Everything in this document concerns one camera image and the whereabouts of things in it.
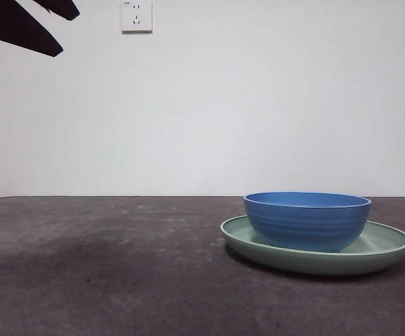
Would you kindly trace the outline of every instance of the white wall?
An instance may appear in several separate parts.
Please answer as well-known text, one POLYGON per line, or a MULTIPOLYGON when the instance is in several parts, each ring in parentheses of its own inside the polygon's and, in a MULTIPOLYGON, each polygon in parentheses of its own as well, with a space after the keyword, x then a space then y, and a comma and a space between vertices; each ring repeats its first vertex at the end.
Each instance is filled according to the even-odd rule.
POLYGON ((0 42, 0 196, 405 195, 405 0, 120 1, 0 42))

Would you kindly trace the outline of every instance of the bowl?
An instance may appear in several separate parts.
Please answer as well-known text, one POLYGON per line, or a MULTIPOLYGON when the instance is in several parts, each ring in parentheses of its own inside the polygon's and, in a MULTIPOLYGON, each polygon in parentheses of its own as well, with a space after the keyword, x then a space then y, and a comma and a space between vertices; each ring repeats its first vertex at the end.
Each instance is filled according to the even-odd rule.
POLYGON ((250 224, 264 241, 320 252, 351 245, 371 206, 367 198, 328 192, 259 192, 243 199, 250 224))

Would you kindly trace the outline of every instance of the plate rim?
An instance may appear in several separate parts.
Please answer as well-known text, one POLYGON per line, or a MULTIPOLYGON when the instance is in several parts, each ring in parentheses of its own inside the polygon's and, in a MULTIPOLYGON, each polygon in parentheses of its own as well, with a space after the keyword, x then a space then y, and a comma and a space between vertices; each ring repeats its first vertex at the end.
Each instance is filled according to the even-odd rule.
MULTIPOLYGON (((306 250, 297 250, 297 249, 293 249, 293 248, 285 248, 285 247, 278 247, 278 246, 272 246, 272 245, 264 245, 264 244, 260 244, 260 243, 255 243, 254 241, 246 241, 243 239, 239 239, 238 237, 235 237, 234 235, 228 233, 228 231, 226 231, 226 229, 224 229, 225 224, 227 224, 228 222, 231 221, 235 221, 236 219, 240 219, 240 218, 244 218, 244 217, 248 217, 247 215, 241 215, 241 216, 235 216, 229 219, 224 220, 221 225, 220 225, 220 230, 221 232, 232 238, 233 240, 236 240, 238 242, 241 243, 246 243, 246 244, 251 244, 254 246, 258 246, 262 249, 270 249, 273 251, 285 251, 285 252, 289 252, 289 253, 298 253, 298 254, 307 254, 307 255, 317 255, 317 256, 338 256, 338 257, 351 257, 351 256, 378 256, 378 255, 382 255, 382 254, 389 254, 389 253, 394 253, 394 252, 398 252, 398 251, 402 251, 405 249, 405 244, 397 247, 397 248, 390 248, 387 250, 383 250, 381 252, 362 252, 362 253, 341 253, 341 252, 319 252, 319 251, 306 251, 306 250)), ((378 223, 378 222, 373 222, 372 220, 367 220, 366 223, 371 223, 371 224, 375 224, 375 225, 379 225, 379 226, 383 226, 385 228, 388 228, 390 230, 394 230, 398 233, 400 233, 401 235, 405 236, 405 231, 397 229, 396 227, 392 227, 386 224, 382 224, 382 223, 378 223)))

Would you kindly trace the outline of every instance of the green plate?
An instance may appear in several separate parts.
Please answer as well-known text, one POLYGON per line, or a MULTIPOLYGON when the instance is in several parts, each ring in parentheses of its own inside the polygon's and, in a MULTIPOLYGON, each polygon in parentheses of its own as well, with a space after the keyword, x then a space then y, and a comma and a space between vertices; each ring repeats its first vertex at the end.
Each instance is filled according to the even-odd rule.
POLYGON ((287 271, 350 275, 375 272, 391 266, 405 254, 405 232, 367 221, 359 238, 337 253, 292 250, 264 243, 247 216, 221 224, 227 243, 239 254, 257 263, 287 271))

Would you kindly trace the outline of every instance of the ribbed bowl exterior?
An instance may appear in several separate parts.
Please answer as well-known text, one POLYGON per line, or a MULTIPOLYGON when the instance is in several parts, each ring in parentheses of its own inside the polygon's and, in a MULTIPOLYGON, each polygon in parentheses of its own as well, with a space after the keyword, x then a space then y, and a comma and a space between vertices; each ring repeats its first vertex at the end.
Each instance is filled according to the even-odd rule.
POLYGON ((364 229, 370 204, 309 208, 262 204, 244 199, 250 224, 270 245, 307 251, 337 252, 364 229))

